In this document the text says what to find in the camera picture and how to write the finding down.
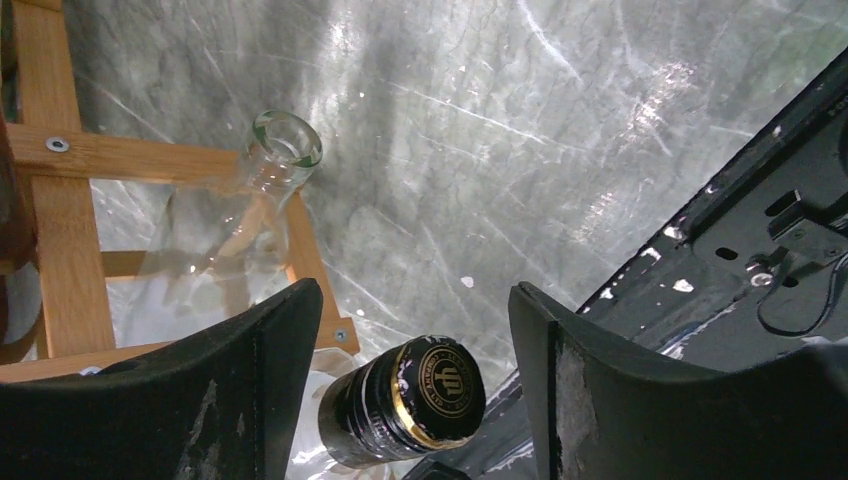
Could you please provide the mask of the square clear black-capped bottle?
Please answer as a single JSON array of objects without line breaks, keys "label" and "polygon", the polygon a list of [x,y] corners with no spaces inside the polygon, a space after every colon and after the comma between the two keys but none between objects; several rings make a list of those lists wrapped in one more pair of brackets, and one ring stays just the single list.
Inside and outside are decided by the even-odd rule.
[{"label": "square clear black-capped bottle", "polygon": [[390,479],[396,462],[467,444],[481,426],[486,392],[479,366],[457,340],[423,335],[365,364],[316,351],[286,476]]}]

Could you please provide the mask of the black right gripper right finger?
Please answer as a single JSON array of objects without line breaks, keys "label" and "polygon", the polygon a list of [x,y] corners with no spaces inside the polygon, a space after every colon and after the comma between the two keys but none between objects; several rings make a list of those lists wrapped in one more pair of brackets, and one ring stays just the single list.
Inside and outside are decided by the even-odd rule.
[{"label": "black right gripper right finger", "polygon": [[843,479],[847,349],[724,373],[637,345],[535,285],[508,313],[542,479]]}]

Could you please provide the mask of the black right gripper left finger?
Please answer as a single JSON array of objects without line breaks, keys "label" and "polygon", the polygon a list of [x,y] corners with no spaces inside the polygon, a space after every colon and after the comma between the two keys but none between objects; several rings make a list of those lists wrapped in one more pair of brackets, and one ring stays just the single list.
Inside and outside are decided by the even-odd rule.
[{"label": "black right gripper left finger", "polygon": [[281,479],[320,324],[302,279],[92,375],[1,387],[5,479]]}]

